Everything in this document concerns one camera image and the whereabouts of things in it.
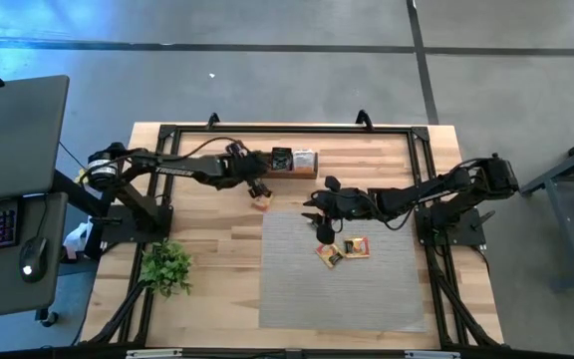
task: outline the green plant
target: green plant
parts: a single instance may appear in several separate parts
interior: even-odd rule
[[[187,282],[191,255],[173,241],[154,243],[151,252],[143,253],[141,280],[147,287],[168,298],[173,290],[180,288],[189,294],[191,284]]]

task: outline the wooden table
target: wooden table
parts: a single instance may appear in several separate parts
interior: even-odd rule
[[[159,126],[160,123],[135,124],[130,148],[154,150]],[[454,127],[430,126],[429,129],[436,171],[445,173],[461,160]],[[413,184],[408,144],[404,136],[230,135],[242,140],[253,150],[269,152],[272,147],[290,147],[309,148],[319,153],[318,179],[266,181],[275,193],[270,210],[302,211],[302,202],[311,191],[323,188],[324,178],[328,175],[336,176],[345,186],[362,188],[404,187]],[[179,153],[185,154],[214,136],[216,134],[184,134]],[[201,154],[223,153],[224,146],[223,142],[212,143]],[[133,181],[135,187],[143,193],[147,183],[148,176]],[[170,299],[159,295],[154,297],[148,346],[336,349],[439,347],[427,262],[424,250],[417,241],[416,258],[424,297],[428,328],[426,333],[264,329],[258,326],[263,214],[250,207],[246,186],[216,192],[214,188],[193,179],[176,178],[172,193],[174,220],[170,239],[181,242],[193,254],[194,265],[190,271],[193,290],[190,296],[176,295]],[[97,334],[125,298],[135,247],[130,243],[120,244],[102,258],[82,340]],[[501,341],[501,330],[484,262],[468,247],[457,246],[452,252],[463,302],[487,333]],[[131,338],[139,327],[141,300],[136,305]],[[449,305],[445,306],[445,311],[449,333],[455,338]]]

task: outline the black desk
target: black desk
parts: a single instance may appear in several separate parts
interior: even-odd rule
[[[24,210],[19,225],[19,245],[0,249],[0,315],[38,307],[47,308],[55,300],[55,286],[63,241],[64,220],[68,196],[64,193],[23,198]],[[19,251],[22,244],[37,235],[37,229],[47,205],[42,234],[48,239],[48,269],[46,275],[35,283],[26,283],[19,274]]]

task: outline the computer mouse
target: computer mouse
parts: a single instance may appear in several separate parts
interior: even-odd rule
[[[34,237],[26,240],[19,252],[19,273],[28,283],[39,281],[46,274],[48,239]]]

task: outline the gray mat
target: gray mat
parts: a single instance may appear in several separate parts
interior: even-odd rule
[[[329,269],[304,217],[266,213],[260,327],[426,331],[412,226],[391,232],[376,221],[345,221],[336,243],[352,236],[369,238],[371,257]]]

